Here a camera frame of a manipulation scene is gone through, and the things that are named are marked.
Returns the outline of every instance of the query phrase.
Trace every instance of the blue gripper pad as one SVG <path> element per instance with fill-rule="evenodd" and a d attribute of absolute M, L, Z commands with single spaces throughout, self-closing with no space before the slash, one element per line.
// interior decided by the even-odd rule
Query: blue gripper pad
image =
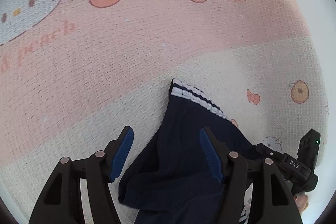
<path fill-rule="evenodd" d="M 123 170 L 123 167 L 125 165 L 128 153 L 133 144 L 133 140 L 134 140 L 134 132 L 133 132 L 133 129 L 130 128 L 127 131 L 124 139 L 122 140 L 117 153 L 112 159 L 111 172 L 109 174 L 109 178 L 111 182 L 114 182 L 114 180 L 120 176 L 121 171 Z"/>
<path fill-rule="evenodd" d="M 199 132 L 199 140 L 201 142 L 201 146 L 210 167 L 212 176 L 217 179 L 219 183 L 222 183 L 224 180 L 224 175 L 222 173 L 221 159 L 219 158 L 209 139 L 209 136 L 203 128 Z"/>

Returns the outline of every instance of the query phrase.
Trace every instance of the navy blue pants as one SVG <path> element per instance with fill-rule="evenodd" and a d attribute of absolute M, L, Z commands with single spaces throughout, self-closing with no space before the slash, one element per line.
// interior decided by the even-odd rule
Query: navy blue pants
<path fill-rule="evenodd" d="M 120 180 L 120 203 L 140 209 L 135 224 L 213 222 L 224 185 L 212 177 L 200 144 L 206 126 L 229 150 L 262 158 L 202 91 L 174 79 L 159 130 Z"/>

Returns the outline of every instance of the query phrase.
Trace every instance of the pink bow print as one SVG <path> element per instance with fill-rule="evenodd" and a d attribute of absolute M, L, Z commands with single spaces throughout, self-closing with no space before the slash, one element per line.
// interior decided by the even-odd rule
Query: pink bow print
<path fill-rule="evenodd" d="M 252 94 L 250 90 L 247 90 L 247 99 L 249 99 L 250 103 L 255 105 L 259 104 L 260 102 L 260 96 L 258 94 Z"/>

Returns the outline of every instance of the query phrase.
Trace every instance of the textured mat surface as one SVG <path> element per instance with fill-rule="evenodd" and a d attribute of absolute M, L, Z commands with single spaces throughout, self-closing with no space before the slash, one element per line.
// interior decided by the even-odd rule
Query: textured mat surface
<path fill-rule="evenodd" d="M 0 178 L 27 219 L 62 156 L 88 157 L 124 125 L 129 166 L 173 77 L 209 94 L 253 144 L 274 137 L 295 156 L 314 128 L 323 159 L 328 102 L 295 0 L 0 0 L 0 16 Z M 116 207 L 132 223 L 137 212 Z"/>

